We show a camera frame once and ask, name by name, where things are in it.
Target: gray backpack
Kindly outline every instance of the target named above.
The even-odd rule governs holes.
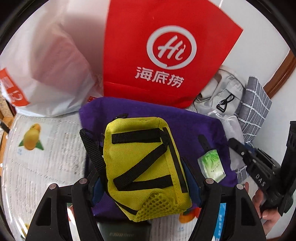
[[[246,86],[245,79],[222,65],[187,110],[203,115],[216,110],[222,116],[232,116],[241,102]]]

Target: green tissue packet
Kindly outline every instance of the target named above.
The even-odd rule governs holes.
[[[205,178],[211,178],[216,182],[220,182],[226,177],[217,150],[208,151],[205,155],[198,158],[197,161]]]

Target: purple cloth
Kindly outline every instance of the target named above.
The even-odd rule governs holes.
[[[124,113],[128,113],[129,118],[155,116],[164,119],[171,130],[180,157],[186,157],[198,170],[200,168],[197,159],[205,154],[198,136],[204,135],[211,148],[217,150],[226,174],[220,184],[229,187],[237,184],[236,173],[230,169],[229,148],[225,132],[218,119],[175,107],[112,97],[93,100],[79,111],[82,127],[98,136],[104,133],[108,123]],[[93,213],[95,216],[108,219],[127,219],[106,194],[93,208]]]

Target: white bag with fruit print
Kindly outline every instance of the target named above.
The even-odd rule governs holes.
[[[68,1],[51,0],[18,29],[0,56],[1,90],[18,113],[54,117],[79,110],[95,76],[60,23]]]

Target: fruit illustration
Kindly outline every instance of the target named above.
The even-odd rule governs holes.
[[[192,208],[187,209],[184,213],[181,213],[179,216],[179,222],[180,223],[189,223],[194,218],[198,218],[200,215],[201,208],[195,207],[196,205],[193,205]]]
[[[25,226],[26,226],[27,230],[25,231],[24,228],[22,228],[21,230],[22,230],[22,233],[23,233],[24,237],[26,238],[27,237],[27,232],[29,230],[30,225],[25,223]]]
[[[23,146],[27,150],[34,150],[35,148],[44,150],[39,140],[40,131],[41,126],[39,124],[36,123],[32,125],[30,129],[25,133],[24,138],[19,144],[19,146]]]

